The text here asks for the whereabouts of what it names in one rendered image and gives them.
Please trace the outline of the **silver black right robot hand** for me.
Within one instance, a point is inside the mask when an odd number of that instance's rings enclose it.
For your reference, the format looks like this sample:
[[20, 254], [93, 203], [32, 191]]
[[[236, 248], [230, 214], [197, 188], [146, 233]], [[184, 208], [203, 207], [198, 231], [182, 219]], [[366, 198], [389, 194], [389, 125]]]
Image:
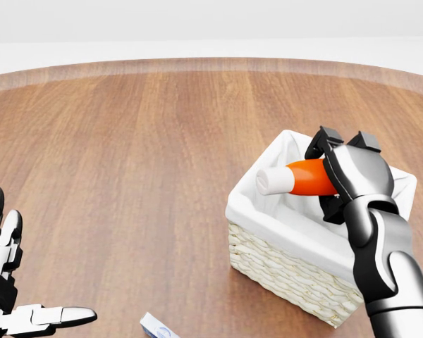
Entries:
[[399, 214], [392, 198], [393, 175], [374, 135], [359, 131], [345, 144], [336, 130], [321, 126], [305, 152], [307, 160], [320, 157], [336, 189], [336, 193], [325, 193], [319, 198], [324, 221], [343, 224], [345, 207], [364, 196], [373, 208]]

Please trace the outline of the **white blue printed box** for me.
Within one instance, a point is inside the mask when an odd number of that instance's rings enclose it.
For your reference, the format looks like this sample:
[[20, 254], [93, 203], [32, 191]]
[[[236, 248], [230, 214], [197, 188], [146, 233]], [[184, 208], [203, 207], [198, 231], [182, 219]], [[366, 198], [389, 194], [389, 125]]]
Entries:
[[140, 319], [143, 331], [150, 338], [180, 338], [174, 331], [156, 319], [151, 313], [146, 312]]

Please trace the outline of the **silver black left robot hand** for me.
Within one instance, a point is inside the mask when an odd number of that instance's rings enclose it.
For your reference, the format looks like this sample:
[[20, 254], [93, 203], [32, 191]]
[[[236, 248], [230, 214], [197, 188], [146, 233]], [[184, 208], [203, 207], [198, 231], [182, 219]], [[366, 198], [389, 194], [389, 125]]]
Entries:
[[91, 308], [42, 304], [15, 306], [18, 290], [14, 270], [20, 267], [23, 250], [23, 219], [17, 210], [4, 215], [4, 193], [0, 188], [0, 338], [35, 338], [53, 335], [58, 328], [85, 325], [97, 319]]

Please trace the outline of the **white wicker basket cloth liner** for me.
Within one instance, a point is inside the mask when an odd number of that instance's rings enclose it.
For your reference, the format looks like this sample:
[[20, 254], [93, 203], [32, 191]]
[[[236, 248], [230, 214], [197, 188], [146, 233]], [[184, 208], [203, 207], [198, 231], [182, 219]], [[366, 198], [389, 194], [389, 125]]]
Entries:
[[346, 225], [324, 221], [316, 196], [264, 196], [256, 186], [261, 169], [302, 160], [311, 140], [282, 131], [231, 190], [230, 260], [263, 288], [337, 328], [364, 305]]

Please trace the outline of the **orange white ketchup bottle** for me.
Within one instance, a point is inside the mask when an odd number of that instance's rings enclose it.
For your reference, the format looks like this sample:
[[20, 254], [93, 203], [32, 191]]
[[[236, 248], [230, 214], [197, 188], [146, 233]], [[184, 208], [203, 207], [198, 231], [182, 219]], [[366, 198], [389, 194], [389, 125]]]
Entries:
[[265, 196], [332, 196], [338, 193], [325, 171], [324, 160], [321, 158], [261, 169], [256, 175], [256, 187], [258, 192]]

